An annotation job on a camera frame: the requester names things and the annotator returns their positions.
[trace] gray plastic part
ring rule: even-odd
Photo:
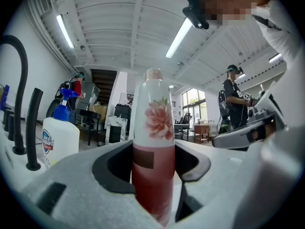
[[[202,146],[176,140],[209,157],[211,168],[197,182],[185,184],[187,194],[203,207],[169,226],[173,229],[257,228],[277,212],[303,169],[305,127],[273,134],[247,152]],[[52,218],[78,229],[159,228],[134,195],[110,193],[92,175],[94,160],[126,142],[69,156],[38,176],[23,191],[33,203],[52,182],[67,185]]]
[[[218,135],[213,140],[213,146],[227,149],[248,147],[252,141],[249,140],[247,134],[251,133],[251,130],[254,130],[262,125],[264,125],[264,122],[259,121],[253,124],[248,124],[233,131]]]

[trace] black flexible tube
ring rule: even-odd
[[[21,76],[20,76],[19,86],[16,95],[16,102],[15,102],[15,118],[14,118],[15,147],[13,148],[13,151],[17,155],[24,155],[26,151],[23,146],[23,138],[21,135],[20,117],[21,117],[21,104],[22,104],[24,88],[28,79],[28,57],[22,43],[17,37],[12,35],[2,36],[0,45],[2,44],[9,44],[13,46],[17,50],[21,60]]]
[[[29,113],[31,113],[31,115],[28,116],[27,118],[27,126],[25,131],[27,156],[28,156],[28,163],[26,167],[29,170],[40,169],[40,164],[37,162],[37,156],[36,156],[35,133],[36,133],[37,114],[38,114],[38,109],[42,94],[43,94],[42,90],[35,88],[29,105]]]
[[[10,141],[14,141],[14,115],[10,115],[9,116],[9,135],[8,135],[8,139]]]

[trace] wooden table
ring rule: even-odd
[[[210,134],[210,125],[198,125],[194,124],[194,143],[196,143],[196,140],[199,140],[200,143],[204,140],[209,141],[209,134]]]

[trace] desk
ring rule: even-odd
[[[197,140],[199,140],[199,143],[201,143],[204,140],[209,141],[210,125],[194,124],[193,127],[194,127],[194,143],[196,143]]]
[[[93,130],[93,132],[96,132],[97,146],[100,146],[99,145],[99,121],[100,121],[101,115],[99,113],[84,110],[84,109],[76,109],[75,112],[76,112],[77,115],[82,115],[82,116],[85,116],[85,117],[89,118],[88,128],[76,125],[77,128],[79,128],[81,130],[88,131],[88,146],[90,146],[90,140],[91,140],[91,122],[92,122],[92,119],[97,119],[96,130]]]
[[[190,127],[189,124],[174,124],[173,125],[174,130],[181,129],[181,128],[187,128],[187,132],[186,133],[182,131],[182,134],[184,133],[184,134],[187,135],[186,136],[186,140],[187,141],[189,140],[189,127]]]

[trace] fluorescent light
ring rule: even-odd
[[[166,58],[172,58],[173,54],[176,52],[178,46],[182,42],[183,38],[185,37],[191,26],[192,23],[188,18],[186,18],[166,54]]]
[[[65,37],[65,39],[66,39],[66,41],[67,41],[69,47],[70,47],[70,48],[74,48],[74,45],[73,45],[73,43],[71,42],[70,37],[69,37],[69,35],[68,35],[68,33],[67,33],[65,24],[63,23],[62,15],[60,14],[60,15],[56,16],[56,19],[57,19],[57,22],[58,22],[58,24],[59,24],[59,27],[61,28],[61,31],[62,31],[62,33],[63,33],[63,36]]]
[[[238,77],[238,79],[244,77],[245,75],[246,75],[245,73],[242,73],[242,74]]]
[[[278,53],[276,56],[272,57],[271,59],[269,59],[269,63],[272,63],[274,60],[277,60],[279,57],[281,57],[282,55],[280,53]]]

